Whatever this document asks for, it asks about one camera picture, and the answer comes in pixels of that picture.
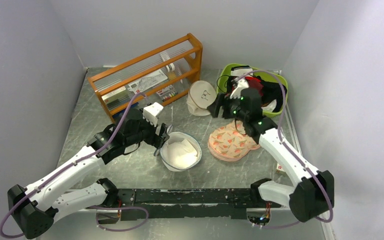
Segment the white mesh laundry bag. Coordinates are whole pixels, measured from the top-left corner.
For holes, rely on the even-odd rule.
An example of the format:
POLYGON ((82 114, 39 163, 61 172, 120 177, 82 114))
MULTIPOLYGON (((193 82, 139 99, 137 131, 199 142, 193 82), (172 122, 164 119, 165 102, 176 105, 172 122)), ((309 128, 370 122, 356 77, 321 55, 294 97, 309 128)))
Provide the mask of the white mesh laundry bag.
POLYGON ((159 154, 162 163, 172 172, 189 170, 200 162, 203 155, 198 141, 183 132, 171 132, 159 154))

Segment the green box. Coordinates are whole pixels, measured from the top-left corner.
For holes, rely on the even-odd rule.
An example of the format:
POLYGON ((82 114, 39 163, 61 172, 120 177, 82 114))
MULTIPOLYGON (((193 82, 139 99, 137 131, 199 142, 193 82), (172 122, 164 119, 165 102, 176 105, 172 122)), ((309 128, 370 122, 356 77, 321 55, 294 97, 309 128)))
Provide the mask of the green box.
POLYGON ((109 106, 110 104, 115 102, 122 102, 126 99, 128 100, 130 98, 130 93, 131 92, 123 86, 112 92, 104 94, 102 96, 102 100, 107 106, 109 106))

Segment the colourful marker pack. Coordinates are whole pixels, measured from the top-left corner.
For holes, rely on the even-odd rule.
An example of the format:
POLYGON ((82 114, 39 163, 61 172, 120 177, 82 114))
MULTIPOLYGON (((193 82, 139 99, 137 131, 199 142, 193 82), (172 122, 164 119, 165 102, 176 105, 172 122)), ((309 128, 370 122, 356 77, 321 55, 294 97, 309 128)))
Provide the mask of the colourful marker pack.
POLYGON ((164 87, 161 90, 157 91, 156 94, 163 102, 165 102, 171 99, 172 97, 176 96, 178 92, 176 91, 173 85, 168 85, 167 87, 164 87))

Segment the white bra pad insert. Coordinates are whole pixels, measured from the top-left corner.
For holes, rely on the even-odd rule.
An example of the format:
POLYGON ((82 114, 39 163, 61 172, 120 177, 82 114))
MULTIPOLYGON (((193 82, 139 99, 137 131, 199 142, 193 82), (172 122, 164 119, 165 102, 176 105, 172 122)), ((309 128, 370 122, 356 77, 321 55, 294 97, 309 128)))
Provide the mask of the white bra pad insert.
POLYGON ((162 150, 163 160, 176 170, 192 167, 198 159, 198 151, 187 139, 169 143, 162 150))

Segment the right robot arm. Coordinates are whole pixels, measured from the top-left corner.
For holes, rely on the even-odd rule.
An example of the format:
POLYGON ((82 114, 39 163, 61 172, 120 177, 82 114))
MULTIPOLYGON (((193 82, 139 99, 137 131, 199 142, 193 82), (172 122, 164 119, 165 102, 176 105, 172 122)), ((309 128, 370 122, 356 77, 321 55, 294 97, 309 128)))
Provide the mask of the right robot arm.
POLYGON ((246 135, 274 157, 292 182, 291 186, 267 178, 256 182, 249 197, 255 207, 267 202, 282 205, 301 223, 313 218, 325 223, 333 219, 334 176, 299 156, 283 136, 280 125, 264 116, 256 89, 242 89, 238 97, 219 93, 207 110, 214 118, 222 112, 224 119, 241 121, 246 135))

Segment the black clothing pile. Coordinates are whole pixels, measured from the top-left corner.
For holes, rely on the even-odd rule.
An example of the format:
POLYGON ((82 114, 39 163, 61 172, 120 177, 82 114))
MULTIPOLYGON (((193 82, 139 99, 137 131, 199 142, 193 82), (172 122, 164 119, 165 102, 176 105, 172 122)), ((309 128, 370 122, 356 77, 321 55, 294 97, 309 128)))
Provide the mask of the black clothing pile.
MULTIPOLYGON (((249 75, 261 80, 263 84, 263 97, 261 98, 261 109, 264 113, 278 115, 283 106, 283 95, 280 85, 277 82, 269 82, 258 75, 249 75)), ((236 77, 231 75, 222 75, 217 79, 217 88, 220 92, 231 93, 234 86, 233 80, 236 77)))

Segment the cream round laundry bag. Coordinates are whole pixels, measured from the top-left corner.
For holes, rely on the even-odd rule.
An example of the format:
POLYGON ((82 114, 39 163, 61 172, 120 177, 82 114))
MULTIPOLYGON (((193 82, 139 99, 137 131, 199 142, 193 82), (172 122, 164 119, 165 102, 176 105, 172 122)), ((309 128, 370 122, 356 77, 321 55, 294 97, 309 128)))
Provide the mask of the cream round laundry bag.
POLYGON ((189 88, 186 99, 187 109, 194 116, 208 116, 210 112, 207 107, 215 101, 216 97, 216 90, 209 82, 198 80, 189 88))

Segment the orange wooden rack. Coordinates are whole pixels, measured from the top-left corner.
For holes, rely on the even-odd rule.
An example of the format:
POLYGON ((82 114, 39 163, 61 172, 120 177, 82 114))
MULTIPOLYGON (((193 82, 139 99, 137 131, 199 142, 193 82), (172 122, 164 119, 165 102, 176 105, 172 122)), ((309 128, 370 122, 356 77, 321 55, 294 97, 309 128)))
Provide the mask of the orange wooden rack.
POLYGON ((88 78, 114 122, 133 95, 143 93, 163 106, 185 96, 201 77, 203 45, 191 33, 88 78))

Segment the green plastic basin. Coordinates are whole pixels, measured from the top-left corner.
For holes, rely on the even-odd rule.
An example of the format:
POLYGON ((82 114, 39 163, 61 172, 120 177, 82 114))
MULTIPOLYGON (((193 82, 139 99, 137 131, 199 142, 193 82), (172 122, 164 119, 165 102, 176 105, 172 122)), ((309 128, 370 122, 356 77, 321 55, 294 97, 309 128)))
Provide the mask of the green plastic basin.
POLYGON ((256 89, 261 97, 261 109, 267 117, 279 116, 283 111, 284 100, 288 99, 288 82, 277 73, 258 71, 256 67, 239 63, 230 63, 216 80, 217 93, 231 93, 236 87, 234 79, 245 73, 250 88, 256 89))

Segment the clear plastic package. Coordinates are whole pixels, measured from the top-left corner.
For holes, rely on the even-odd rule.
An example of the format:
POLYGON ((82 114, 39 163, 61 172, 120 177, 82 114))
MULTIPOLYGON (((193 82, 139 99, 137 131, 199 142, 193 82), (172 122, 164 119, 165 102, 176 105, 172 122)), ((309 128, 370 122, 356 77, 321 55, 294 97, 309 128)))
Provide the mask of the clear plastic package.
POLYGON ((149 73, 131 83, 127 84, 126 89, 133 93, 144 93, 146 90, 153 88, 160 83, 166 81, 168 77, 162 70, 156 70, 154 72, 149 73))

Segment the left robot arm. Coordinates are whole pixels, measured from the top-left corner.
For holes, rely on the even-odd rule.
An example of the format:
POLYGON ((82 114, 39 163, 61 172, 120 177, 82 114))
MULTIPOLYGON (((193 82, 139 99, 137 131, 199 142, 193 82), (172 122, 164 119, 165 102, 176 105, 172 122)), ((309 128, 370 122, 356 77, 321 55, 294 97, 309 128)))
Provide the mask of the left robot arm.
POLYGON ((17 184, 10 188, 9 216, 22 236, 37 238, 58 220, 85 208, 120 206, 119 190, 107 178, 75 191, 70 187, 117 157, 133 153, 141 143, 161 148, 168 138, 167 126, 158 125, 162 110, 154 103, 126 111, 117 124, 97 133, 73 158, 47 176, 25 187, 17 184))

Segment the white folded garment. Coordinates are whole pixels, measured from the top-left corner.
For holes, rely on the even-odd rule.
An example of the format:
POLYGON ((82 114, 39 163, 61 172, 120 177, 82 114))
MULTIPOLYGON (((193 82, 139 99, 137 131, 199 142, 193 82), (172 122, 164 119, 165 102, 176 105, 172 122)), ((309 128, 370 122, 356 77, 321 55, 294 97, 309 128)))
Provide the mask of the white folded garment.
POLYGON ((234 66, 230 70, 230 75, 234 77, 240 77, 246 73, 252 72, 254 69, 248 65, 234 66))

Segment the white clip on rack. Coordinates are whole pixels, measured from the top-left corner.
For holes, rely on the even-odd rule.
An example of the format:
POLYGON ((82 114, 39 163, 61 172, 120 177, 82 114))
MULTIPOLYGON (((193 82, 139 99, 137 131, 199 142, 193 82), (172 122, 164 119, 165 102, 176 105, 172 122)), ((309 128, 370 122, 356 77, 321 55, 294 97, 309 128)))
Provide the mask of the white clip on rack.
POLYGON ((176 69, 174 63, 167 64, 167 65, 165 66, 165 68, 166 68, 167 72, 174 72, 175 69, 176 69))

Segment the small white card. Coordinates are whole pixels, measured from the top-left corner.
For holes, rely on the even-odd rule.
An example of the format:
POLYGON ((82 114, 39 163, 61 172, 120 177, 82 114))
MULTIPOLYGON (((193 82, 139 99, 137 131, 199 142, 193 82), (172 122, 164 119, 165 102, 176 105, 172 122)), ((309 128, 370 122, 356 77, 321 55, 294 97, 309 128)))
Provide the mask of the small white card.
POLYGON ((284 171, 283 167, 280 164, 276 164, 275 172, 277 174, 285 175, 286 172, 284 171))

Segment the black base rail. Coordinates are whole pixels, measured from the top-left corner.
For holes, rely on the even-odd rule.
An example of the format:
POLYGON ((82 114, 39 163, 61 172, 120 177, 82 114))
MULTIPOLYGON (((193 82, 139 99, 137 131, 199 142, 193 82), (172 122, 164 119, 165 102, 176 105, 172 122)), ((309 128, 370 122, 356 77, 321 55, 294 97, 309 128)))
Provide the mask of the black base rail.
POLYGON ((217 218, 245 220, 252 209, 279 208, 278 203, 267 203, 250 188, 191 188, 152 189, 120 188, 110 194, 102 207, 138 207, 141 210, 123 210, 122 221, 149 217, 151 219, 217 218))

